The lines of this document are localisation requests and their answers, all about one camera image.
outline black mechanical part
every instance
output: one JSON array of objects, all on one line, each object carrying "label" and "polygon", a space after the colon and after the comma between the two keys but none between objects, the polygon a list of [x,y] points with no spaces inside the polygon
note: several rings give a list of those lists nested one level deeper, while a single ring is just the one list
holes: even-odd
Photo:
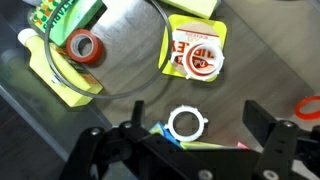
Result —
[{"label": "black mechanical part", "polygon": [[291,170],[294,159],[319,176],[319,127],[307,132],[293,122],[276,121],[254,101],[246,102],[243,117],[264,146],[263,153],[230,148],[183,150],[141,127],[144,103],[137,101],[131,121],[109,132],[90,128],[81,134],[60,180],[100,180],[111,163],[120,161],[146,180],[306,180]]}]

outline black cable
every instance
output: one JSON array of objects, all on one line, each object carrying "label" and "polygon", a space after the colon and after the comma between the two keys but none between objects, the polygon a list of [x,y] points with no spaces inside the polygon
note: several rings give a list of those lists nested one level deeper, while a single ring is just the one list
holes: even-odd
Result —
[{"label": "black cable", "polygon": [[141,85],[140,87],[137,87],[131,91],[125,92],[125,93],[121,93],[121,94],[115,94],[115,95],[100,95],[100,94],[93,94],[87,91],[84,91],[76,86],[74,86],[72,83],[70,83],[62,74],[61,72],[56,68],[53,59],[52,59],[52,55],[51,55],[51,51],[50,51],[50,46],[49,46],[49,37],[50,37],[50,32],[51,32],[51,27],[52,27],[52,23],[53,20],[55,19],[56,15],[58,14],[58,12],[61,10],[61,8],[68,3],[69,0],[63,0],[61,1],[61,3],[55,8],[55,10],[52,12],[48,24],[47,24],[47,29],[44,35],[44,47],[45,47],[45,53],[46,53],[46,57],[48,60],[48,63],[51,67],[51,69],[53,70],[53,72],[56,74],[56,76],[58,77],[58,79],[65,84],[66,86],[68,86],[70,89],[88,96],[88,97],[92,97],[92,98],[97,98],[97,99],[104,99],[104,100],[112,100],[112,99],[119,99],[119,98],[125,98],[125,97],[129,97],[133,94],[136,94],[144,89],[146,89],[147,87],[149,87],[152,83],[154,83],[162,74],[162,71],[164,70],[164,68],[166,67],[168,61],[171,58],[171,53],[172,53],[172,47],[171,47],[171,42],[172,42],[172,29],[171,29],[171,25],[170,22],[168,20],[168,17],[166,15],[166,13],[163,11],[163,9],[161,8],[161,6],[156,2],[156,0],[149,0],[154,7],[158,10],[158,12],[160,13],[160,15],[162,16],[166,28],[167,28],[167,32],[168,32],[168,50],[167,50],[167,54],[165,57],[164,62],[162,63],[161,67],[159,68],[159,70],[155,73],[154,76],[152,76],[146,83],[144,83],[143,85]]}]

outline tape roll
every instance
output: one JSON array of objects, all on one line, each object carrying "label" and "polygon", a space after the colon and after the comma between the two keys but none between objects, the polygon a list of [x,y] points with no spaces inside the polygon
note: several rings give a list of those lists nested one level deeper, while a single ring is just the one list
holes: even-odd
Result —
[{"label": "tape roll", "polygon": [[312,112],[312,113],[303,113],[301,112],[301,108],[312,101],[320,101],[320,96],[311,96],[304,100],[302,100],[295,109],[296,116],[303,120],[315,120],[320,118],[320,110]]},{"label": "tape roll", "polygon": [[[81,43],[91,41],[91,49],[88,54],[82,55],[79,51]],[[75,61],[84,64],[93,64],[98,61],[103,54],[104,47],[99,38],[86,29],[74,31],[67,39],[67,53]]]}]

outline circular lid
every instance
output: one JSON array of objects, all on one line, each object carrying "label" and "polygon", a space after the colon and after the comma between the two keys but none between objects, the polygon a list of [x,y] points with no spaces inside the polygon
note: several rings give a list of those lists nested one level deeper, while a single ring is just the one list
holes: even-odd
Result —
[{"label": "circular lid", "polygon": [[23,44],[24,46],[26,45],[26,42],[29,38],[33,37],[33,36],[38,36],[39,34],[31,29],[31,28],[27,28],[22,30],[19,34],[18,34],[18,39],[20,41],[21,44]]}]

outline white ring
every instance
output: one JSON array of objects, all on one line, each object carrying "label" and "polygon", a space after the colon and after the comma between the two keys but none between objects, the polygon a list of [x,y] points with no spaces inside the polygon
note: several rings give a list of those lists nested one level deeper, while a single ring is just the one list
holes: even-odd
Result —
[{"label": "white ring", "polygon": [[[207,47],[207,49],[210,49],[213,52],[217,52],[217,54],[215,54],[215,57],[216,57],[217,61],[220,61],[218,67],[211,74],[206,75],[206,76],[198,76],[198,75],[194,74],[186,63],[188,52],[192,48],[199,46],[199,45],[202,47],[205,46],[205,47]],[[224,62],[224,56],[223,56],[223,53],[222,53],[220,46],[215,43],[212,43],[211,41],[208,41],[208,40],[199,40],[199,41],[192,43],[190,46],[188,46],[186,48],[184,55],[182,57],[182,64],[183,64],[185,71],[187,72],[186,79],[194,78],[194,79],[198,79],[198,80],[202,80],[202,81],[206,81],[206,80],[218,75],[220,73],[220,70],[222,69],[223,62]]]},{"label": "white ring", "polygon": [[[199,129],[198,131],[191,135],[191,136],[181,136],[179,135],[174,127],[173,127],[173,122],[174,122],[174,119],[177,117],[178,114],[180,113],[183,113],[183,112],[189,112],[189,113],[192,113],[194,114],[195,116],[197,116],[198,118],[198,121],[199,121]],[[165,125],[165,128],[166,129],[169,129],[171,135],[181,141],[181,142],[190,142],[190,141],[194,141],[196,139],[198,139],[202,133],[203,133],[203,130],[204,130],[204,124],[208,122],[208,119],[207,118],[204,118],[200,112],[198,111],[197,108],[193,108],[191,106],[180,106],[178,108],[176,108],[175,110],[173,110],[170,114],[170,117],[169,117],[169,120],[168,120],[168,124]]]}]

